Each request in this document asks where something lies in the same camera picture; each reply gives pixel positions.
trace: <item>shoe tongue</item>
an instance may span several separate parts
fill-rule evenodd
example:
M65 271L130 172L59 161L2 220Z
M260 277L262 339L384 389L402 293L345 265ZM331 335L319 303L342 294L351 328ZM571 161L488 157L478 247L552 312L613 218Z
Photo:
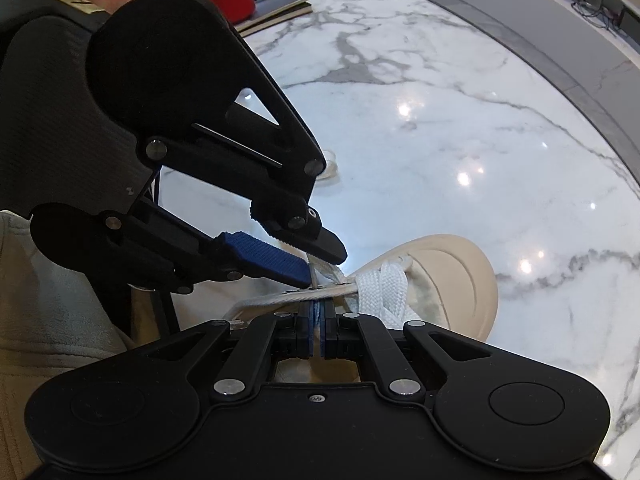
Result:
M427 271L415 260L406 271L409 288L406 295L407 309L404 321L421 319L449 329L449 322L442 306L438 289Z

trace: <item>blue textured finger pad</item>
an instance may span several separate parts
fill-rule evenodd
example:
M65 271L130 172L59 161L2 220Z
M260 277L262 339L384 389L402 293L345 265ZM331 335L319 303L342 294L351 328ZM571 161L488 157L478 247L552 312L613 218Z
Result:
M247 233L224 233L225 242L236 252L238 259L257 267L262 275L298 288L311 285L311 273L305 260L269 245Z

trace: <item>gray table border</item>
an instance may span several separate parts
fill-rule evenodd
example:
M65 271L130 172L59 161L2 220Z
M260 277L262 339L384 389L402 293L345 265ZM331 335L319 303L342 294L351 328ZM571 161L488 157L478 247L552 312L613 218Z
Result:
M615 150L636 181L640 182L640 99L637 99L640 98L640 70L591 25L577 14L567 15L567 9L553 0L482 1L482 7L486 9L496 4L500 6L501 2L510 2L502 7L528 6L523 16L513 16L513 9L507 13L507 18L511 21L515 19L519 29L540 33L540 24L537 22L540 21L540 13L544 13L548 36L552 36L558 27L566 31L566 34L551 37L551 40L557 41L540 48L503 23L508 20L499 21L468 0L429 1L475 25L532 66L581 111ZM566 29L567 23L572 26L571 31ZM590 42L590 48L583 48L584 41ZM551 53L546 52L549 48L552 49ZM572 50L577 59L562 63L563 57L572 57ZM594 73L595 81L589 81L587 76L593 79ZM633 93L630 92L636 89L635 100L638 102L634 106Z

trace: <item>blue gripper pad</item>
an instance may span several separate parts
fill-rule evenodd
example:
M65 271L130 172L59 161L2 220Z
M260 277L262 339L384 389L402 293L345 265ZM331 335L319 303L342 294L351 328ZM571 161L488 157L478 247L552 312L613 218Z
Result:
M238 266L252 278L261 276L296 286L307 288L311 285L311 273L305 260L269 245L247 233L222 233L227 247L238 258Z

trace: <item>shoe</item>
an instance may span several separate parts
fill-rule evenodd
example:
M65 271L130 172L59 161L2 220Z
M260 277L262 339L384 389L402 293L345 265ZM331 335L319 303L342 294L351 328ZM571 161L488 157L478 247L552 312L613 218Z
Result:
M484 253L466 238L418 238L347 277L325 262L312 257L309 262L327 283L239 301L225 319L244 324L291 303L334 298L345 311L377 316L386 327L398 330L409 320L421 319L486 341L494 325L498 308L495 273Z

